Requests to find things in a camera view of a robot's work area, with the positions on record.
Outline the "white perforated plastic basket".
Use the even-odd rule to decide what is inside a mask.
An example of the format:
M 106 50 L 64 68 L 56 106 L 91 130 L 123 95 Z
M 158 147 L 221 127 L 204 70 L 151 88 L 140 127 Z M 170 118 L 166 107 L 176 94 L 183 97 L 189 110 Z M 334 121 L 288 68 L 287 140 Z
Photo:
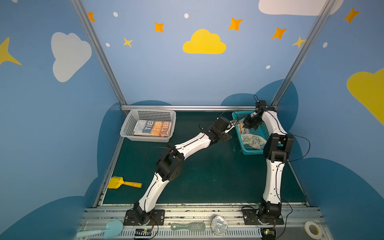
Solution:
M 167 143 L 173 136 L 176 119 L 175 111 L 134 109 L 128 113 L 120 136 L 134 142 Z

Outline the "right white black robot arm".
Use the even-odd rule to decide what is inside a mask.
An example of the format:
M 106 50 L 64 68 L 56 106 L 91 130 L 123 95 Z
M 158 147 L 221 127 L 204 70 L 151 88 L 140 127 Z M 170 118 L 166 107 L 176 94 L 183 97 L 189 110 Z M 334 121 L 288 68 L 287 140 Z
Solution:
M 266 225 L 281 217 L 282 175 L 285 164 L 290 158 L 294 137 L 284 130 L 276 110 L 271 107 L 258 107 L 245 118 L 244 127 L 257 129 L 262 123 L 266 125 L 270 136 L 263 149 L 267 164 L 267 178 L 258 210 L 258 220 Z

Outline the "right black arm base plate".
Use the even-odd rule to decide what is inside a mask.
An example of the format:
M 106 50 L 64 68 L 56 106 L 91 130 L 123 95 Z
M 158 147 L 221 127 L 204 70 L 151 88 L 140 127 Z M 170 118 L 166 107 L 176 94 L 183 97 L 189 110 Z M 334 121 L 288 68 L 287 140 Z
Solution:
M 259 210 L 252 208 L 241 209 L 245 225 L 284 225 L 283 217 L 260 216 Z

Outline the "cream rabbit lettered towel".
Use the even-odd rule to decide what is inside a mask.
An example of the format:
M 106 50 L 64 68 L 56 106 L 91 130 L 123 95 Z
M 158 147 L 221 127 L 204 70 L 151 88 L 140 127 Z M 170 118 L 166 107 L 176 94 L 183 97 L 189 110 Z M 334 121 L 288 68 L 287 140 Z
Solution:
M 171 133 L 172 122 L 139 120 L 134 128 L 135 136 L 168 137 Z

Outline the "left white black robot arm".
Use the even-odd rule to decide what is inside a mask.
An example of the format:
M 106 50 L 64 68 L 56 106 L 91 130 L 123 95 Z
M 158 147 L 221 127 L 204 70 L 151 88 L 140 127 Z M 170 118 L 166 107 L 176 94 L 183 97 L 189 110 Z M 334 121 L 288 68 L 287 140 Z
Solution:
M 184 161 L 196 152 L 216 144 L 225 142 L 232 137 L 229 131 L 235 126 L 233 123 L 219 126 L 215 123 L 210 129 L 202 130 L 194 138 L 167 147 L 161 154 L 154 172 L 154 177 L 144 195 L 134 203 L 134 213 L 139 225 L 147 225 L 151 219 L 156 202 L 168 183 L 175 180 L 181 173 Z

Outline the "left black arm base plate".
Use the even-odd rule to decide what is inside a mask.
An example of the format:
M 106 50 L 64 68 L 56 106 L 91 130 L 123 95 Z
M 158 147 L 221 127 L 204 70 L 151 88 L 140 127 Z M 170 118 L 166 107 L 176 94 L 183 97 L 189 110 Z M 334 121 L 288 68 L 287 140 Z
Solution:
M 164 210 L 153 210 L 149 221 L 146 224 L 141 224 L 133 209 L 126 211 L 123 225 L 124 226 L 149 226 L 155 223 L 155 225 L 163 226 L 165 220 Z

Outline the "blue patterned towel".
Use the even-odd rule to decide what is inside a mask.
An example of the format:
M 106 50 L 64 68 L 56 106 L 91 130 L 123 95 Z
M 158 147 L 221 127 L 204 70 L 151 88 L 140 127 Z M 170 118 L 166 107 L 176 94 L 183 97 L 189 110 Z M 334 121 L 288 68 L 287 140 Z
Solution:
M 241 134 L 241 140 L 246 150 L 259 151 L 263 150 L 267 141 L 259 135 L 251 134 L 249 131 L 244 131 Z

